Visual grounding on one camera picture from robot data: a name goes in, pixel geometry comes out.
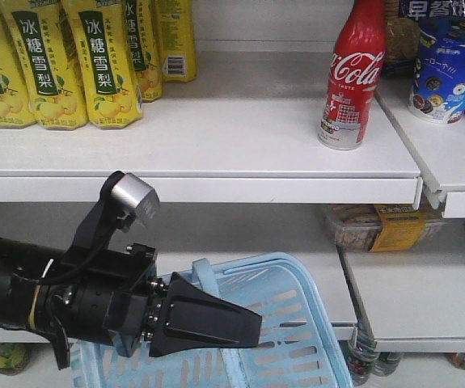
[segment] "food container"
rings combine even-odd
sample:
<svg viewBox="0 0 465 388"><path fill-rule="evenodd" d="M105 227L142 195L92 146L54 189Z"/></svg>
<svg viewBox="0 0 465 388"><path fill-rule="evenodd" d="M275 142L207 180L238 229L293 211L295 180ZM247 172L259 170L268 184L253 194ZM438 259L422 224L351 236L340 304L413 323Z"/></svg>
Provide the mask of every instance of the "food container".
<svg viewBox="0 0 465 388"><path fill-rule="evenodd" d="M440 211L422 200L419 210L425 216L416 244L431 239L447 223ZM337 246L346 251L369 251L383 230L383 224L374 205L333 204L323 207L325 228Z"/></svg>
<svg viewBox="0 0 465 388"><path fill-rule="evenodd" d="M465 111L465 18L431 18L419 26L409 109L432 123L454 123Z"/></svg>

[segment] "coca-cola bottle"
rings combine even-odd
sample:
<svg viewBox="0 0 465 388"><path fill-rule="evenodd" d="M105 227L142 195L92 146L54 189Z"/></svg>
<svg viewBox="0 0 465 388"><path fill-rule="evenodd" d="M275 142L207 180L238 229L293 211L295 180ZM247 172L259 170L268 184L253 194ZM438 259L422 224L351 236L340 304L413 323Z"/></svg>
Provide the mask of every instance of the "coca-cola bottle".
<svg viewBox="0 0 465 388"><path fill-rule="evenodd" d="M385 0L355 0L336 40L319 126L326 146L352 150L363 140L387 47L384 9Z"/></svg>

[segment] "basket handle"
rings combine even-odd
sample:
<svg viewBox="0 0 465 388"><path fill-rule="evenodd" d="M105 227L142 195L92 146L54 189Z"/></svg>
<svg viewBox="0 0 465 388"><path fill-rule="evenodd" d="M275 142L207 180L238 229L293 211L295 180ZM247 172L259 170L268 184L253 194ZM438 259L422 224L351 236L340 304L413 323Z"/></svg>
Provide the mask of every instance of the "basket handle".
<svg viewBox="0 0 465 388"><path fill-rule="evenodd" d="M205 292L221 297L216 276L207 259L192 262L192 279L199 281L201 289ZM230 388L250 388L239 349L220 349L220 352Z"/></svg>

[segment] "robotic arm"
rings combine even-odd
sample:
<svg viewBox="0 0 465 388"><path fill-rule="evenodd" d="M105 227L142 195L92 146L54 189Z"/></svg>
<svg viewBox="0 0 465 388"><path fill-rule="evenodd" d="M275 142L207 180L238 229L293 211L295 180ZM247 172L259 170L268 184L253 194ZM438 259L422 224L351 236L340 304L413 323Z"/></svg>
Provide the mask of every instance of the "robotic arm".
<svg viewBox="0 0 465 388"><path fill-rule="evenodd" d="M146 224L159 206L151 186L116 171L67 251L0 238L0 326L45 337L59 369L70 365L69 338L112 345L127 357L143 340L153 357L255 347L258 314L202 292L177 272L167 285L156 275L152 247L108 249L117 229L127 231L136 219Z"/></svg>

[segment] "barcode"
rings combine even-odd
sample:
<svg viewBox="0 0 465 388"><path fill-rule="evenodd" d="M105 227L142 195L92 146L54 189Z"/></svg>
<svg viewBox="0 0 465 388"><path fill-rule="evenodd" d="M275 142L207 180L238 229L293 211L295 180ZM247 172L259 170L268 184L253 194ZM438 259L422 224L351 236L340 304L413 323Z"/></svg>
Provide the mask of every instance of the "barcode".
<svg viewBox="0 0 465 388"><path fill-rule="evenodd" d="M167 57L167 75L185 77L185 57Z"/></svg>

